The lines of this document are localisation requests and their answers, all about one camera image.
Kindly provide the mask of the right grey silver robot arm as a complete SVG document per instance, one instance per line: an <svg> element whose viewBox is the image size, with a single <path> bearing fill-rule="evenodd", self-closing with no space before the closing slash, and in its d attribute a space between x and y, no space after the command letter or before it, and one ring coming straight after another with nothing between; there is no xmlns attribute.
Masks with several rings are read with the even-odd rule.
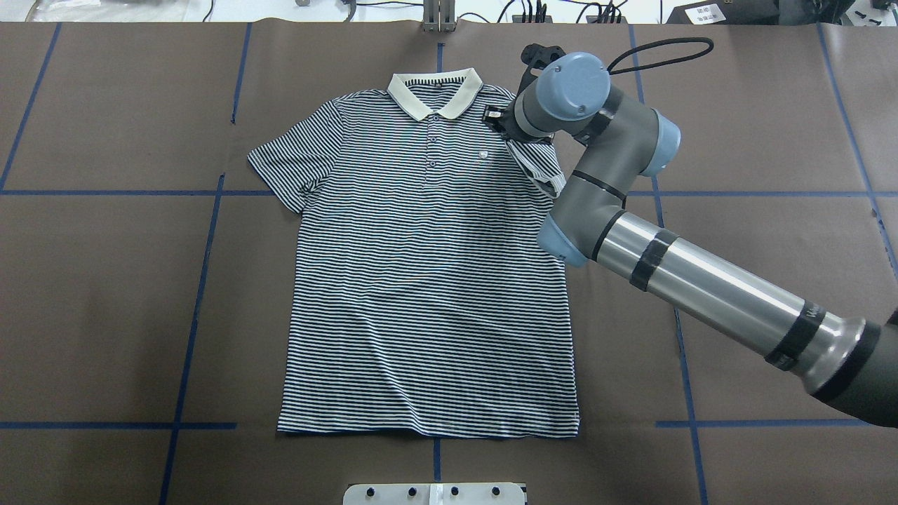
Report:
<svg viewBox="0 0 898 505"><path fill-rule="evenodd" d="M533 43L521 60L516 98L489 106L485 124L506 140L563 132L586 148L538 233L546 253L598 263L794 374L821 403L896 426L895 319L837 316L626 210L635 179L673 160L677 125L623 93L596 55Z"/></svg>

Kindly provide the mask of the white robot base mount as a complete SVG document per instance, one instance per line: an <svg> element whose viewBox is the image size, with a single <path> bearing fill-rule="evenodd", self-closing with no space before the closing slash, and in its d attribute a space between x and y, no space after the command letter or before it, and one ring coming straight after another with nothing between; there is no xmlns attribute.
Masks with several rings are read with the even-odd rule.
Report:
<svg viewBox="0 0 898 505"><path fill-rule="evenodd" d="M343 504L528 504L525 485L511 482L362 483Z"/></svg>

